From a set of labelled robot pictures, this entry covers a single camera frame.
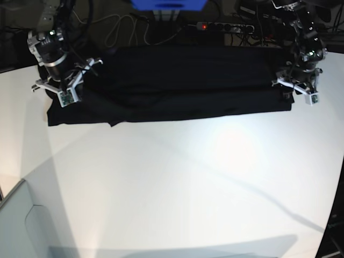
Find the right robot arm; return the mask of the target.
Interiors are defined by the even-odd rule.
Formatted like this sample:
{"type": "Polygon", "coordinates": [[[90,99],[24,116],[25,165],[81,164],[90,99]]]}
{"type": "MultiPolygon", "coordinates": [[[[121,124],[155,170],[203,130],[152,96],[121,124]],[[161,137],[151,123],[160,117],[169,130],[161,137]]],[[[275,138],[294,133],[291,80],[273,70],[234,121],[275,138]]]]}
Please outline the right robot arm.
{"type": "Polygon", "coordinates": [[[94,3],[88,1],[88,16],[83,27],[75,31],[71,16],[76,1],[44,1],[44,10],[37,27],[29,31],[27,46],[36,58],[38,66],[47,76],[35,81],[31,90],[49,91],[61,101],[78,102],[79,86],[83,76],[90,71],[98,73],[93,66],[102,63],[100,58],[84,58],[77,47],[86,40],[88,29],[94,17],[94,3]]]}

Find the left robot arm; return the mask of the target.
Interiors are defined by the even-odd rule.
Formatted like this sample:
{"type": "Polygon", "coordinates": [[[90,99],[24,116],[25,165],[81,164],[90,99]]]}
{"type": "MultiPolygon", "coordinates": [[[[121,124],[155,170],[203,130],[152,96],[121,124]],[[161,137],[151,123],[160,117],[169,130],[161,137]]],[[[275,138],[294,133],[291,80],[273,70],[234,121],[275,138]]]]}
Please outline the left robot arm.
{"type": "Polygon", "coordinates": [[[272,85],[291,88],[304,95],[306,103],[313,106],[319,102],[317,86],[319,75],[323,72],[318,63],[325,59],[327,49],[318,36],[304,1],[272,1],[272,4],[275,9],[289,15],[283,22],[295,31],[295,39],[290,47],[292,59],[276,72],[272,85]]]}

